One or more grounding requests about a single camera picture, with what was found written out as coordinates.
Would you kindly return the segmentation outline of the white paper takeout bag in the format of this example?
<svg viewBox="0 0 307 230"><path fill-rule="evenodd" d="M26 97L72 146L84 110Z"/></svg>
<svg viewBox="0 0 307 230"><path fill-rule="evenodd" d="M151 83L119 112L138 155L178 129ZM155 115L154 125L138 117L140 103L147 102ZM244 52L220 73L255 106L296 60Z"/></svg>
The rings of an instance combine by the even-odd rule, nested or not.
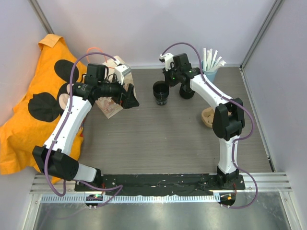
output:
<svg viewBox="0 0 307 230"><path fill-rule="evenodd" d="M104 58L105 61L103 65L106 65L109 68L109 74L107 75L106 79L111 81L112 79L115 79L113 74L116 64L114 63L113 59L106 56L104 56ZM131 70L129 70L128 74L124 77L123 86L125 90L128 89L128 85L130 83L134 84ZM115 103L111 97L100 97L95 103L107 119L111 118L123 109L119 104Z"/></svg>

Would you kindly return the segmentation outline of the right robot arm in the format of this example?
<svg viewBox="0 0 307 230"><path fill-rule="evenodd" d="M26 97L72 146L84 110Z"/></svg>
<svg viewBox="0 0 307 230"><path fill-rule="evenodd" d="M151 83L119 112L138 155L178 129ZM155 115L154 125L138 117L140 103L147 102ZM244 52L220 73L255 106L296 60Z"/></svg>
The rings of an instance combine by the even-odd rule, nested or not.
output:
<svg viewBox="0 0 307 230"><path fill-rule="evenodd" d="M219 139L220 159L214 185L228 189L239 176L236 168L237 144L245 126L243 102L236 98L234 103L222 98L222 92L208 80L203 71L192 67L187 54L161 54L159 60L165 64L163 74L169 86L181 84L180 95L191 98L199 94L214 110L213 131Z"/></svg>

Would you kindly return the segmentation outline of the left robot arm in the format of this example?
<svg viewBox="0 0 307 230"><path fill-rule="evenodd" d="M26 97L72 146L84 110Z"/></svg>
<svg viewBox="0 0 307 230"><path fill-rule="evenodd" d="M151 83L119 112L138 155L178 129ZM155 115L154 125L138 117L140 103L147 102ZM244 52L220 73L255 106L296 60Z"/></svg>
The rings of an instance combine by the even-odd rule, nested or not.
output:
<svg viewBox="0 0 307 230"><path fill-rule="evenodd" d="M101 171L78 163L73 159L71 148L83 120L100 97L110 97L124 109L138 107L133 84L124 83L131 73L130 66L118 64L112 81L105 79L108 67L89 64L84 82L74 83L72 98L51 136L43 146L35 146L33 157L42 173L66 181L84 181L91 191L97 191L103 183Z"/></svg>

